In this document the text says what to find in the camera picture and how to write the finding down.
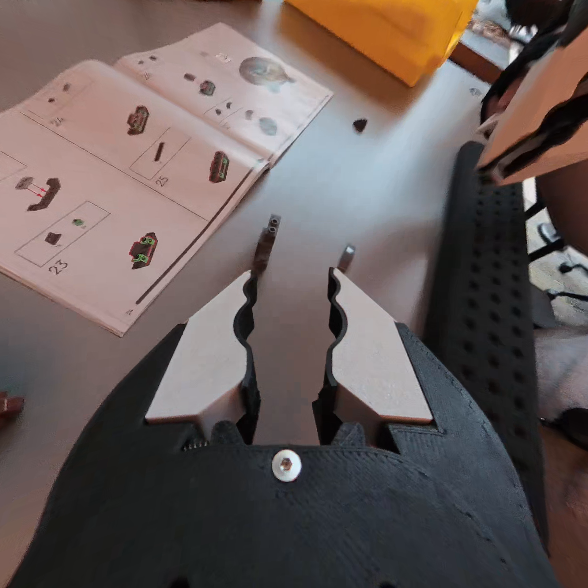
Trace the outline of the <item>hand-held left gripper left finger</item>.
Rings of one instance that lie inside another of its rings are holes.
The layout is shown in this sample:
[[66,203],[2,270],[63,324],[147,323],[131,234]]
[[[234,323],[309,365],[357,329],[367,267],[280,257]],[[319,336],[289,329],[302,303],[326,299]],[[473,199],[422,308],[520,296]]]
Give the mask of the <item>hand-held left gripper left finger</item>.
[[258,278],[245,271],[186,322],[145,414],[150,424],[189,422],[212,438],[218,422],[234,423],[252,443],[260,411],[254,358]]

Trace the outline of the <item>long studded toy brick plate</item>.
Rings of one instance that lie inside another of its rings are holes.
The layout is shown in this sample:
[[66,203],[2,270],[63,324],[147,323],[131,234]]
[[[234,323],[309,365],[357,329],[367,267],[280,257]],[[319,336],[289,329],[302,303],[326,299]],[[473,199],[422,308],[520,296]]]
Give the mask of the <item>long studded toy brick plate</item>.
[[271,214],[257,242],[252,261],[252,275],[260,276],[267,269],[280,224],[281,216]]

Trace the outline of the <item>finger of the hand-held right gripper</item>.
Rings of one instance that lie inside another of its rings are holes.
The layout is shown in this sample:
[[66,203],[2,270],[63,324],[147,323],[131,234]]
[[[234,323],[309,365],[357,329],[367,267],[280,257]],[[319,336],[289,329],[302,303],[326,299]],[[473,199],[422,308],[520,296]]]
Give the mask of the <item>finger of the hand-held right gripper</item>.
[[558,105],[537,130],[492,161],[492,182],[518,183],[586,159],[587,105]]
[[558,105],[587,105],[587,29],[565,46],[558,43],[531,67],[498,118],[478,170],[492,172],[492,161],[537,130]]

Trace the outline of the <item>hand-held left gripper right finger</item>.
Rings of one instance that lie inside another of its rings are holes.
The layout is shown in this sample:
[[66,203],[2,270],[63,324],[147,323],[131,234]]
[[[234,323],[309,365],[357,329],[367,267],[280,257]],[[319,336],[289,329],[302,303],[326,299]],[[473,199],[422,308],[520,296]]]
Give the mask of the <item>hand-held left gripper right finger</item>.
[[319,443],[330,445],[343,423],[359,423],[372,446],[388,424],[432,425],[400,324],[339,268],[329,269],[327,298],[334,341],[312,403]]

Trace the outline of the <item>black office chair base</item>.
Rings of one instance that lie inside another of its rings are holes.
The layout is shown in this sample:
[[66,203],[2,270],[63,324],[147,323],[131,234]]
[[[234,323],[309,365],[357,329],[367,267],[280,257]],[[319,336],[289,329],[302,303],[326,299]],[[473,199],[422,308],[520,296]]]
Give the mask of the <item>black office chair base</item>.
[[[540,187],[537,186],[535,179],[533,179],[533,186],[535,190],[535,202],[532,206],[525,210],[525,221],[533,218],[535,215],[546,209],[546,203],[543,198],[543,194],[541,193]],[[542,241],[544,242],[544,245],[528,254],[529,263],[535,262],[554,252],[564,252],[567,248],[569,248],[569,245],[565,242],[561,234],[557,231],[552,223],[539,224],[537,231]],[[562,275],[565,275],[576,269],[580,269],[585,275],[587,275],[587,265],[582,263],[562,262],[558,267],[558,272]],[[554,289],[542,290],[541,294],[548,299],[549,303],[552,303],[558,298],[568,298],[583,303],[587,302],[586,294]]]

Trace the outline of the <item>person's right forearm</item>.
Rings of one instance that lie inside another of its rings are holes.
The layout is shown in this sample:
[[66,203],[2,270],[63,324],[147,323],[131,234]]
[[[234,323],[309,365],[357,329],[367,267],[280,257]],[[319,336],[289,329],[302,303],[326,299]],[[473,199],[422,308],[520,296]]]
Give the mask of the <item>person's right forearm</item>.
[[536,187],[555,230],[587,256],[587,160],[537,177]]

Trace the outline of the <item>yellow plastic bin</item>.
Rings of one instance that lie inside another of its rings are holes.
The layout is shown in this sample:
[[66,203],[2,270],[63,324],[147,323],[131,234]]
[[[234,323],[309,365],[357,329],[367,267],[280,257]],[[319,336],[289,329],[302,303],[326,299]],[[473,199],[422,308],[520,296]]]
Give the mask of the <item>yellow plastic bin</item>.
[[286,1],[413,87],[452,54],[478,1]]

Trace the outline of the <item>grey desk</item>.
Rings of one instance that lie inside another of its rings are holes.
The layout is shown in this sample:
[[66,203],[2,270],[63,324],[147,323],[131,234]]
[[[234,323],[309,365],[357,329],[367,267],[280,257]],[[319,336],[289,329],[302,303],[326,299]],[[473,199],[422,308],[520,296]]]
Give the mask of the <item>grey desk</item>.
[[486,89],[454,63],[407,88],[280,1],[1,1],[1,110],[85,59],[114,63],[217,22],[334,97],[124,337],[1,276],[1,390],[25,398],[1,430],[1,587],[88,420],[175,325],[247,269],[271,213],[282,223],[249,337],[262,397],[255,443],[318,443],[311,402],[333,341],[327,274],[345,245],[356,246],[351,280],[422,333],[453,158],[477,126],[470,91]]

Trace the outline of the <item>open building instruction booklet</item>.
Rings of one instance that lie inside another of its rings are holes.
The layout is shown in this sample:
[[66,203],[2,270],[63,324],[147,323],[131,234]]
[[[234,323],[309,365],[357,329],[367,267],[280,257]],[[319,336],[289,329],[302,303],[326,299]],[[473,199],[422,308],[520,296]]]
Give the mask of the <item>open building instruction booklet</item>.
[[231,27],[1,114],[1,272],[123,336],[333,92]]

